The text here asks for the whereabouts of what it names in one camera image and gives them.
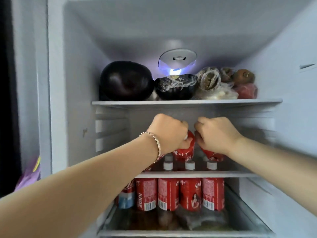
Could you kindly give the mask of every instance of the white bottle cap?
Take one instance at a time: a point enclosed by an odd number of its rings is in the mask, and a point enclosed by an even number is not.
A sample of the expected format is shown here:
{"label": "white bottle cap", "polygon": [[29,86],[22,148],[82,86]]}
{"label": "white bottle cap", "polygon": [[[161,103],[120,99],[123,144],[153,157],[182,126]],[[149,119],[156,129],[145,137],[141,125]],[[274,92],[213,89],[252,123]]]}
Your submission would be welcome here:
{"label": "white bottle cap", "polygon": [[207,169],[217,170],[217,162],[208,161],[207,162]]}
{"label": "white bottle cap", "polygon": [[195,162],[192,160],[189,160],[185,163],[185,169],[187,170],[195,170]]}
{"label": "white bottle cap", "polygon": [[204,162],[208,162],[208,161],[209,161],[209,159],[207,158],[207,156],[204,156],[204,157],[203,157],[203,161],[204,161]]}
{"label": "white bottle cap", "polygon": [[165,155],[164,156],[164,161],[171,161],[173,162],[173,156],[171,154]]}
{"label": "white bottle cap", "polygon": [[164,168],[164,170],[173,170],[173,162],[172,161],[164,161],[163,168]]}

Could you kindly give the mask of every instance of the forearm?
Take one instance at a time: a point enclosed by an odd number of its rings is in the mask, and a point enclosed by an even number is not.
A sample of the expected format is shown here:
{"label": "forearm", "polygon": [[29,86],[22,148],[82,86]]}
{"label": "forearm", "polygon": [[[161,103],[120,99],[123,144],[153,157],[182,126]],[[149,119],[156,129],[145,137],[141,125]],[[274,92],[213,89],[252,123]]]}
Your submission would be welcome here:
{"label": "forearm", "polygon": [[317,216],[317,161],[241,138],[229,157]]}
{"label": "forearm", "polygon": [[2,198],[2,237],[77,237],[157,154],[142,135]]}

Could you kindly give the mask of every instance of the can label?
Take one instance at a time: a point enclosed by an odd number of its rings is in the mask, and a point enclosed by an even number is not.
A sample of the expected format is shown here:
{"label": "can label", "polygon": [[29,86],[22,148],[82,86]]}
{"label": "can label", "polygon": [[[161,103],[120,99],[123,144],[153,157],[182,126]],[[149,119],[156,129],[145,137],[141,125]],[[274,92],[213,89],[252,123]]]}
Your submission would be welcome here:
{"label": "can label", "polygon": [[202,151],[204,152],[204,154],[207,156],[207,158],[211,161],[217,161],[217,162],[220,162],[220,161],[223,161],[224,160],[224,156],[225,155],[222,155],[222,154],[218,154],[218,153],[215,153],[215,152],[212,152],[212,151],[208,151],[208,150],[204,150],[202,149]]}
{"label": "can label", "polygon": [[156,208],[157,180],[155,178],[135,179],[137,193],[137,208],[148,211]]}
{"label": "can label", "polygon": [[194,157],[195,136],[190,131],[188,131],[187,136],[193,139],[189,148],[177,149],[173,152],[173,157],[178,161],[186,162]]}
{"label": "can label", "polygon": [[132,180],[126,187],[118,194],[115,203],[120,209],[128,209],[134,205],[135,202],[135,186]]}
{"label": "can label", "polygon": [[223,178],[203,178],[203,206],[209,210],[224,209]]}
{"label": "can label", "polygon": [[180,204],[190,211],[200,210],[201,205],[201,179],[186,178],[180,180]]}
{"label": "can label", "polygon": [[178,185],[177,179],[158,179],[158,206],[162,210],[174,211],[178,207]]}

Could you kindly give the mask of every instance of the hand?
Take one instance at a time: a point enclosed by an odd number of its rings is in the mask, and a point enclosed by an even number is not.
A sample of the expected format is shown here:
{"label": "hand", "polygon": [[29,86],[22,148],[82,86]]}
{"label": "hand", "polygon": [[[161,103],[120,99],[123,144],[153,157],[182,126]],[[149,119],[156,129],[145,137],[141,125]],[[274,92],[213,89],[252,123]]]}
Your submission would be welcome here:
{"label": "hand", "polygon": [[199,117],[195,129],[195,139],[201,148],[227,156],[237,140],[243,137],[225,117]]}
{"label": "hand", "polygon": [[154,134],[159,140],[162,155],[178,148],[189,148],[192,141],[192,138],[184,140],[188,132],[188,123],[165,114],[156,115],[147,131]]}

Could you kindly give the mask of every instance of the barcode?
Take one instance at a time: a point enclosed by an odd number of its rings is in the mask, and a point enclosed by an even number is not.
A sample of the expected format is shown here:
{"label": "barcode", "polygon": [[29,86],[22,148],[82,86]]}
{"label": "barcode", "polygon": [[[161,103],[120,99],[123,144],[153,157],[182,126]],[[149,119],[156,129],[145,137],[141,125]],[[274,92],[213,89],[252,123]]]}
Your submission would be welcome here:
{"label": "barcode", "polygon": [[214,203],[212,203],[212,202],[210,202],[208,200],[205,200],[205,199],[203,199],[203,201],[204,201],[204,207],[206,207],[209,210],[215,210],[215,204]]}
{"label": "barcode", "polygon": [[167,210],[167,203],[158,200],[158,206],[162,209],[162,210]]}
{"label": "barcode", "polygon": [[156,201],[153,200],[152,202],[149,203],[144,203],[144,210],[148,211],[148,210],[152,210],[156,207]]}

